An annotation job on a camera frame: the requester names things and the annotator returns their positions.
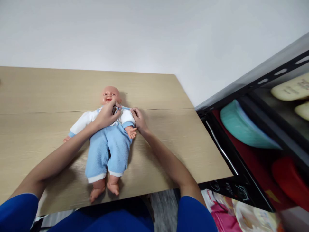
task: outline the blue pants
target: blue pants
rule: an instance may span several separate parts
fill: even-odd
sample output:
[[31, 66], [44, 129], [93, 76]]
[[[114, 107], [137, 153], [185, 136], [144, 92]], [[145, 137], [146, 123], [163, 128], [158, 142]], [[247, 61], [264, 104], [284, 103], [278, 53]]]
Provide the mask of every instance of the blue pants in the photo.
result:
[[132, 139], [118, 123], [101, 129], [90, 138], [90, 148], [86, 164], [89, 183], [103, 179], [107, 173], [120, 177], [128, 166], [128, 156]]

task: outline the teal bowl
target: teal bowl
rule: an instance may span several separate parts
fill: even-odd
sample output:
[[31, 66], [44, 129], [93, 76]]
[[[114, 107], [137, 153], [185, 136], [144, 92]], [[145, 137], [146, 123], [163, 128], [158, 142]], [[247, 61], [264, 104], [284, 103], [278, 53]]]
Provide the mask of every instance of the teal bowl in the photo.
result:
[[281, 149], [251, 121], [237, 100], [222, 108], [220, 118], [225, 128], [244, 144], [256, 148]]

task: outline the wooden table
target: wooden table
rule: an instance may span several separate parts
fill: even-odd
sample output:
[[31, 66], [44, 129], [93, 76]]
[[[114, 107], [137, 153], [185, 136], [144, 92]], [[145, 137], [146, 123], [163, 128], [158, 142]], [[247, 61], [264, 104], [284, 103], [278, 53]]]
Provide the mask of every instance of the wooden table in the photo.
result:
[[[105, 86], [123, 105], [139, 107], [149, 128], [186, 165], [198, 183], [232, 176], [175, 75], [0, 67], [0, 204], [28, 172], [62, 144], [85, 111], [100, 106]], [[85, 177], [89, 142], [47, 187], [38, 215], [90, 205]], [[120, 195], [96, 203], [174, 188], [141, 135], [133, 141]]]

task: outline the doll head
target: doll head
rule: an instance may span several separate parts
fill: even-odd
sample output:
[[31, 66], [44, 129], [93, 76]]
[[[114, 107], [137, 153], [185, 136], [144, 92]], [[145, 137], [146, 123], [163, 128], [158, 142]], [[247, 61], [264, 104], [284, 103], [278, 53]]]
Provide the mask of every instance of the doll head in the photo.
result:
[[119, 90], [114, 86], [107, 86], [103, 89], [102, 97], [101, 97], [101, 104], [105, 105], [109, 103], [112, 99], [116, 99], [116, 101], [121, 104], [121, 98]]

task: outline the doll leg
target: doll leg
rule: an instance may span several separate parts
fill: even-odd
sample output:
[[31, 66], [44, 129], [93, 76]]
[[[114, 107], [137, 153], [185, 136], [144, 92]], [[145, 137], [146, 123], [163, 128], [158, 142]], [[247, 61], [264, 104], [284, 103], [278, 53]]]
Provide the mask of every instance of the doll leg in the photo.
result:
[[121, 125], [112, 127], [113, 130], [108, 134], [108, 147], [111, 157], [107, 163], [110, 174], [107, 188], [117, 196], [119, 195], [118, 181], [127, 169], [132, 140]]
[[90, 202], [94, 202], [105, 190], [105, 177], [108, 162], [108, 145], [103, 131], [98, 131], [90, 138], [90, 148], [86, 164], [88, 183], [92, 183]]

